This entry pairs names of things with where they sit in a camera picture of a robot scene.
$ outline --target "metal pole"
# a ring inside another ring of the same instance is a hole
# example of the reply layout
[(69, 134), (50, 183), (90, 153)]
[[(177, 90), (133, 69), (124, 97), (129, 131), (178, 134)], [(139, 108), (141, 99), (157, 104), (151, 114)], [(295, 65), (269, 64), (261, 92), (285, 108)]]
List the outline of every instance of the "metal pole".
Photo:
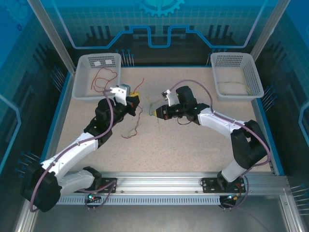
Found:
[(305, 187), (305, 183), (301, 183), (300, 185), (298, 186), (295, 186), (295, 187), (291, 187), (290, 189), (295, 189), (295, 188), (299, 188), (299, 187)]
[(277, 5), (275, 6), (273, 12), (271, 13), (264, 29), (258, 40), (256, 41), (254, 48), (251, 51), (251, 55), (253, 60), (256, 61), (261, 51), (263, 50), (266, 42), (270, 38), (274, 28), (278, 24), (281, 16), (283, 15), (286, 7), (288, 6), (290, 0), (279, 0)]
[(75, 74), (74, 63), (69, 56), (61, 38), (59, 37), (57, 30), (55, 29), (52, 21), (50, 20), (46, 10), (44, 9), (42, 3), (39, 0), (27, 0), (31, 6), (33, 12), (44, 28), (48, 38), (54, 45), (56, 51), (58, 52), (60, 58), (62, 59), (64, 65), (70, 73)]

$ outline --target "plastic basket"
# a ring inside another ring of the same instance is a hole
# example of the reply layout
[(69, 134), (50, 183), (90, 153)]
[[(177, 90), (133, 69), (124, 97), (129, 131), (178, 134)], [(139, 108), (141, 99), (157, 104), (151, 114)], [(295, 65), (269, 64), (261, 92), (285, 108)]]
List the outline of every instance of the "plastic basket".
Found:
[[(261, 79), (250, 54), (218, 52), (211, 55), (211, 66), (220, 101), (251, 101), (264, 95)], [(222, 91), (222, 86), (230, 90)]]
[(121, 56), (118, 53), (81, 56), (77, 64), (72, 97), (84, 101), (103, 99), (104, 89), (120, 85), (120, 70)]

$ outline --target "yellow component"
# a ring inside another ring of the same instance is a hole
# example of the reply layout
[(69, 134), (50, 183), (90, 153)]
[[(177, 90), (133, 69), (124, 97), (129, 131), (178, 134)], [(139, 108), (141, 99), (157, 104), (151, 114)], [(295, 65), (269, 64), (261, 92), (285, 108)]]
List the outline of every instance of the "yellow component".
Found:
[(131, 94), (130, 94), (130, 97), (136, 97), (136, 96), (138, 96), (138, 97), (139, 97), (139, 100), (140, 100), (140, 93), (139, 93), (139, 92), (131, 93)]

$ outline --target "red wire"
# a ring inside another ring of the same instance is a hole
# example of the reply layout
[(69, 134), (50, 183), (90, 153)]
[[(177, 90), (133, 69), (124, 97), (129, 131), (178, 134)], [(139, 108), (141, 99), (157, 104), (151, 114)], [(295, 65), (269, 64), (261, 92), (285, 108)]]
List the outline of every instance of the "red wire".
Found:
[(239, 189), (239, 196), (241, 196), (241, 185), (240, 184), (235, 184), (237, 187), (238, 187), (238, 189)]
[(135, 125), (135, 128), (134, 128), (134, 130), (135, 130), (135, 134), (133, 134), (133, 135), (130, 135), (130, 136), (128, 136), (128, 137), (125, 137), (125, 136), (123, 136), (123, 135), (121, 135), (121, 137), (123, 137), (124, 139), (130, 139), (130, 138), (132, 138), (132, 137), (134, 137), (134, 136), (136, 136), (137, 135), (137, 127), (139, 126), (139, 122), (140, 122), (140, 115), (141, 115), (141, 113), (143, 112), (143, 109), (141, 108), (141, 111), (140, 111), (140, 113), (139, 113), (139, 119), (137, 120), (137, 122), (136, 122), (136, 125)]
[[(114, 78), (112, 78), (111, 80), (108, 80), (108, 79), (103, 78), (103, 77), (98, 77), (98, 78), (97, 78), (98, 73), (99, 73), (102, 69), (109, 70), (109, 71), (111, 71), (112, 73), (115, 73), (116, 76), (115, 76)], [(108, 83), (109, 83), (110, 81), (112, 81), (113, 79), (115, 79), (117, 76), (118, 76), (118, 73), (117, 73), (117, 72), (114, 72), (113, 70), (110, 70), (110, 69), (107, 69), (107, 68), (105, 68), (105, 67), (102, 67), (102, 68), (99, 69), (99, 71), (97, 72), (95, 78), (93, 79), (93, 81), (92, 81), (92, 83), (91, 83), (91, 89), (92, 89), (92, 87), (93, 87), (93, 89), (95, 90), (95, 92), (102, 93), (103, 91), (106, 90), (106, 87), (107, 87)], [(106, 81), (107, 81), (107, 83), (106, 83), (106, 85), (105, 85), (104, 88), (102, 88), (102, 87), (100, 87), (100, 86), (97, 85), (97, 80), (98, 80), (98, 79), (102, 79), (102, 80), (106, 80)], [(97, 88), (102, 88), (103, 90), (102, 90), (102, 91), (98, 91), (98, 90), (96, 90), (95, 87), (97, 87)]]
[(143, 78), (143, 80), (141, 81), (141, 83), (135, 88), (135, 90), (133, 91), (133, 94), (135, 93), (135, 91), (137, 90), (137, 88), (140, 87), (140, 86), (143, 84), (143, 82), (144, 82), (144, 78)]

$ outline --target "gear logo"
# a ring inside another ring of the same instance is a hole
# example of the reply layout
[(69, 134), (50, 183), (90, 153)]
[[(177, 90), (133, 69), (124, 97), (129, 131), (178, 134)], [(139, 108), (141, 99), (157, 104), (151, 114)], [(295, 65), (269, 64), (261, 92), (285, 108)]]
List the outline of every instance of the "gear logo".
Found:
[(19, 24), (27, 18), (28, 3), (26, 0), (0, 0), (1, 7), (6, 7), (10, 16)]
[(180, 9), (182, 3), (184, 3), (184, 0), (137, 0), (140, 10), (158, 17), (161, 15), (168, 16), (169, 13), (173, 14), (175, 9)]

